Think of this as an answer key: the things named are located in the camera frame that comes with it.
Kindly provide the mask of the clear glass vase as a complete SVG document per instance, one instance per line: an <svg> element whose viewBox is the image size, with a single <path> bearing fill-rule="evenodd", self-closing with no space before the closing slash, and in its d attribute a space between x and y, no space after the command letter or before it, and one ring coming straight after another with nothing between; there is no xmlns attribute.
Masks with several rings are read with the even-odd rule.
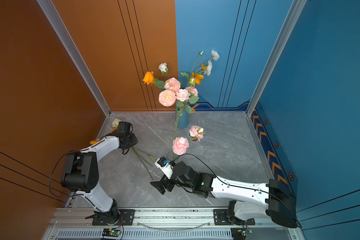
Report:
<svg viewBox="0 0 360 240"><path fill-rule="evenodd" d="M177 154L175 154L172 150L168 151L167 155L166 155L166 159L172 163L176 158L177 158Z"/></svg>

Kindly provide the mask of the teal ceramic vase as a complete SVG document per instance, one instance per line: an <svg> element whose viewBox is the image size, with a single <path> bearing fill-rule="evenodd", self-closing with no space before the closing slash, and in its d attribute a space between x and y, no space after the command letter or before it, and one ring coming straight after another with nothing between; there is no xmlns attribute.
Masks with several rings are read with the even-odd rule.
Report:
<svg viewBox="0 0 360 240"><path fill-rule="evenodd" d="M176 119L177 121L177 128L185 129L189 125L189 113L186 111L185 107L182 107L182 114L179 115L179 108L176 109Z"/></svg>

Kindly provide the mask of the orange poppy flower stem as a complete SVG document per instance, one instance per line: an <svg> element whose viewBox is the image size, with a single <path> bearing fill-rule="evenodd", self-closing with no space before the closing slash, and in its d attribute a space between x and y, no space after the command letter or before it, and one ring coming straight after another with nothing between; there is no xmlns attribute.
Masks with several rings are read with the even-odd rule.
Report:
<svg viewBox="0 0 360 240"><path fill-rule="evenodd" d="M201 67L196 72L191 72L191 76L189 78L189 85L190 86L200 85L201 80L204 79L206 73L207 73L207 65L201 64Z"/></svg>

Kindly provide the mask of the white ranunculus flower stem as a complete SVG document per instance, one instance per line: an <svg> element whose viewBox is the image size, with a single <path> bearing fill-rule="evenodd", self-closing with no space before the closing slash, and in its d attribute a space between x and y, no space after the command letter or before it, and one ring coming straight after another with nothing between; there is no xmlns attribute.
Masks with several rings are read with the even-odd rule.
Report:
<svg viewBox="0 0 360 240"><path fill-rule="evenodd" d="M207 61L204 61L204 62L199 62L199 59L200 57L202 57L204 54L204 51L201 51L199 52L196 60L194 61L193 65L192 65L192 69L191 69L191 72L196 72L200 67L201 67L201 64L206 64L207 65L207 73L205 74L205 77L209 77L212 73L212 70L213 70L213 61L218 61L219 58L220 58L220 55L217 51L215 50L211 50L211 56L209 57L209 59ZM195 85L195 86L190 86L189 85L189 78L191 76L191 72L190 73L183 73L183 76L186 77L187 79L187 91L190 93L191 97L193 96L198 96L198 90L197 90L197 86L199 85Z"/></svg>

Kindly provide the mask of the cream rose flower stem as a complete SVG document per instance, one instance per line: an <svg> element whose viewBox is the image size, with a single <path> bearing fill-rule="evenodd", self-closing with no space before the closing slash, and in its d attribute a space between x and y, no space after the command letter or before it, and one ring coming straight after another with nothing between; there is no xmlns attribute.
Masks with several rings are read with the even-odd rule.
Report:
<svg viewBox="0 0 360 240"><path fill-rule="evenodd" d="M112 122L112 127L114 129L117 129L119 127L120 122L121 122L120 119L114 119L113 122Z"/></svg>

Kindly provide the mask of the small pink rose spray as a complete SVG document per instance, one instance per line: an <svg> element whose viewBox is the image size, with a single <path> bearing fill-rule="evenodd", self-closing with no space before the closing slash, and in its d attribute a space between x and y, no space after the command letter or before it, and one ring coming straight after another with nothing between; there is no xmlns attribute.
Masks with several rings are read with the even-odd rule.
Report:
<svg viewBox="0 0 360 240"><path fill-rule="evenodd" d="M182 84L181 84L181 88L176 94L177 100L176 100L175 104L176 104L176 109L179 108L179 115L182 114L182 111L183 111L182 107L185 107L186 111L190 114L193 111L190 105L195 104L200 99L199 95L197 97L196 96L191 97L191 95L187 91L186 87L182 87ZM178 120L176 119L175 120L175 138L178 137L178 131L179 131L179 128L177 128L177 121Z"/></svg>

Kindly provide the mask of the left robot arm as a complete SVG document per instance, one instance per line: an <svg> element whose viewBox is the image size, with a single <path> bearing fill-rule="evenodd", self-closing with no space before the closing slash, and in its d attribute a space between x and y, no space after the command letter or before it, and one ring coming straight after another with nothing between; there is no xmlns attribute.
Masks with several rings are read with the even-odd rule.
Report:
<svg viewBox="0 0 360 240"><path fill-rule="evenodd" d="M125 155L138 143L133 133L133 125L119 122L118 127L103 136L98 142L80 151L70 151L61 158L65 159L61 186L81 196L93 208L94 214L87 217L93 225L122 225L123 215L116 200L106 194L99 183L98 162L114 150L121 149Z"/></svg>

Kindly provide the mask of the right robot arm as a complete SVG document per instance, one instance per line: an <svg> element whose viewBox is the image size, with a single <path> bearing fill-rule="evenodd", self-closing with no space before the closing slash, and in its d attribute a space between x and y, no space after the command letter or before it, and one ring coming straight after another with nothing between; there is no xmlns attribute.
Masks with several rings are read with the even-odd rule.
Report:
<svg viewBox="0 0 360 240"><path fill-rule="evenodd" d="M301 227L296 215L296 195L277 180L270 179L268 183L260 184L232 181L214 173L196 172L183 161L170 162L164 157L155 165L164 175L150 184L161 194L178 186L205 199L230 199L227 219L233 225L246 225L249 220L267 218L282 227Z"/></svg>

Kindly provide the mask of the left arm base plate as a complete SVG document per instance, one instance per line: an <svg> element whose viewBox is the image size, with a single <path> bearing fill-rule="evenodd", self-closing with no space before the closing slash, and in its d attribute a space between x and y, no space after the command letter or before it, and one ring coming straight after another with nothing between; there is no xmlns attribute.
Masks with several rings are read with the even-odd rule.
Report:
<svg viewBox="0 0 360 240"><path fill-rule="evenodd" d="M86 219L92 219L93 226L132 226L135 218L134 209L119 209L115 217L107 216L105 213L96 212Z"/></svg>

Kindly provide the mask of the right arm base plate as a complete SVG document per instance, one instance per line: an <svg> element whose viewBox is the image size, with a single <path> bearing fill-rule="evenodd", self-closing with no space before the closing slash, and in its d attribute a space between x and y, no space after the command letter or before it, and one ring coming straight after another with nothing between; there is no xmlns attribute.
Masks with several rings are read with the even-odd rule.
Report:
<svg viewBox="0 0 360 240"><path fill-rule="evenodd" d="M214 221L216 226L223 225L237 225L237 226L254 226L256 224L255 219L248 219L246 221L241 220L234 216L233 211L228 209L214 209Z"/></svg>

